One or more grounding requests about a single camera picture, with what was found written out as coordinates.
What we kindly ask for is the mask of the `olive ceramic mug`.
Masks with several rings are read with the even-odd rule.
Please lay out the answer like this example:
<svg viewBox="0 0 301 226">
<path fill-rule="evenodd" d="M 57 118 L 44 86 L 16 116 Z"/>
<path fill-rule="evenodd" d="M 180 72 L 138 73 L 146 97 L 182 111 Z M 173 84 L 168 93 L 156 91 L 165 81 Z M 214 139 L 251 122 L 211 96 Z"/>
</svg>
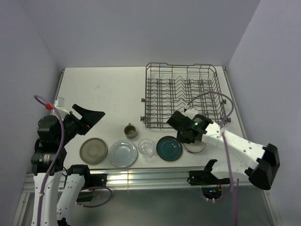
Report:
<svg viewBox="0 0 301 226">
<path fill-rule="evenodd" d="M 133 124 L 128 123 L 124 127 L 124 134 L 128 139 L 134 139 L 137 136 L 137 129 Z"/>
</svg>

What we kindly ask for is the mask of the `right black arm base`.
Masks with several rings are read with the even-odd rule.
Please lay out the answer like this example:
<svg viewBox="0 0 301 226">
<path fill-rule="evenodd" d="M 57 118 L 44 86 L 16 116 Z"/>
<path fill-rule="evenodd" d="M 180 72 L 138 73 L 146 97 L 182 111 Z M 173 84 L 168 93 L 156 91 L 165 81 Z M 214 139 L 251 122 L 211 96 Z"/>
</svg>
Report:
<svg viewBox="0 0 301 226">
<path fill-rule="evenodd" d="M 230 179 L 218 179 L 205 170 L 189 171 L 187 183 L 191 186 L 201 186 L 202 198 L 212 203 L 222 199 L 231 191 Z"/>
</svg>

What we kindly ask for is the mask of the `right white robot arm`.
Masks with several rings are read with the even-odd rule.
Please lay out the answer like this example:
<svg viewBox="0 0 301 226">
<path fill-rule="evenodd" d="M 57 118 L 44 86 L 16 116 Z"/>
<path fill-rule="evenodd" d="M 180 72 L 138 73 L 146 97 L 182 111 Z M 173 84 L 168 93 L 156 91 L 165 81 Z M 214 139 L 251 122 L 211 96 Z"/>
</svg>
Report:
<svg viewBox="0 0 301 226">
<path fill-rule="evenodd" d="M 200 141 L 236 156 L 246 165 L 246 169 L 238 169 L 239 173 L 246 174 L 257 188 L 271 189 L 280 167 L 278 148 L 275 145 L 252 143 L 227 130 L 221 130 L 216 122 L 192 109 L 184 113 L 174 112 L 167 124 L 177 131 L 176 139 L 181 143 Z"/>
</svg>

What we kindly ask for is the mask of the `teal white ceramic bowl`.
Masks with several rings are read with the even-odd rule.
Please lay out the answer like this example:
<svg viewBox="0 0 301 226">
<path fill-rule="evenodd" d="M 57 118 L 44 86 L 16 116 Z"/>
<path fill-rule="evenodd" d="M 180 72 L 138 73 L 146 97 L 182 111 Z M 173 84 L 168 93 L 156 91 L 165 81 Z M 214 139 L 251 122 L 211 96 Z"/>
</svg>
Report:
<svg viewBox="0 0 301 226">
<path fill-rule="evenodd" d="M 196 140 L 190 144 L 183 143 L 182 146 L 189 153 L 200 153 L 205 149 L 206 143 Z"/>
</svg>

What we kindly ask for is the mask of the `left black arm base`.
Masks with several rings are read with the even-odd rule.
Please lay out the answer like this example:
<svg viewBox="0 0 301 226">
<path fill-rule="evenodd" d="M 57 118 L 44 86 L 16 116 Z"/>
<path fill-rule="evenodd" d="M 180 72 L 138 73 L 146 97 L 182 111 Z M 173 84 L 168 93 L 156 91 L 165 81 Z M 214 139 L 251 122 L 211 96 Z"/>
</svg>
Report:
<svg viewBox="0 0 301 226">
<path fill-rule="evenodd" d="M 107 175 L 103 174 L 104 178 L 95 179 L 90 173 L 72 173 L 67 176 L 66 185 L 63 193 L 59 199 L 58 205 L 64 207 L 70 207 L 72 204 L 77 204 L 83 208 L 97 208 L 107 204 L 113 197 L 113 191 L 106 187 Z M 97 189 L 104 189 L 109 191 L 110 196 L 108 199 L 97 205 L 85 205 L 82 202 L 78 202 L 77 198 L 82 190 L 92 190 L 95 192 Z"/>
</svg>

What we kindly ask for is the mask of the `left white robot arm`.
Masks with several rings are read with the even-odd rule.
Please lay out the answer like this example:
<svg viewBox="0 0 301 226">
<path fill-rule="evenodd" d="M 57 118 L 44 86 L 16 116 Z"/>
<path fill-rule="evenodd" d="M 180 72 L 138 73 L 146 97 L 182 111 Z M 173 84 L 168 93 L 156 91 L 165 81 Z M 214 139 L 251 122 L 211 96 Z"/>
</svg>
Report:
<svg viewBox="0 0 301 226">
<path fill-rule="evenodd" d="M 70 225 L 80 191 L 92 185 L 89 167 L 72 165 L 66 171 L 63 192 L 58 194 L 67 155 L 65 145 L 76 135 L 87 134 L 105 116 L 105 112 L 88 110 L 77 104 L 72 107 L 80 114 L 80 119 L 69 112 L 64 118 L 48 115 L 38 122 L 39 138 L 31 159 L 35 188 L 33 226 Z"/>
</svg>

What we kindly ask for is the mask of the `clear glass tumbler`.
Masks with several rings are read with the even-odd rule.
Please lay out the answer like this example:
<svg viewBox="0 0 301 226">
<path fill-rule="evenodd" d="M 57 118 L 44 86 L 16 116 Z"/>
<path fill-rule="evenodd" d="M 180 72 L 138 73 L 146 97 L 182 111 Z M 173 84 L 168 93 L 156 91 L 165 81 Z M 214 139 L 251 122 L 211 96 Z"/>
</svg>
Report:
<svg viewBox="0 0 301 226">
<path fill-rule="evenodd" d="M 138 150 L 143 158 L 151 158 L 155 152 L 155 144 L 151 139 L 142 139 L 138 144 Z"/>
</svg>

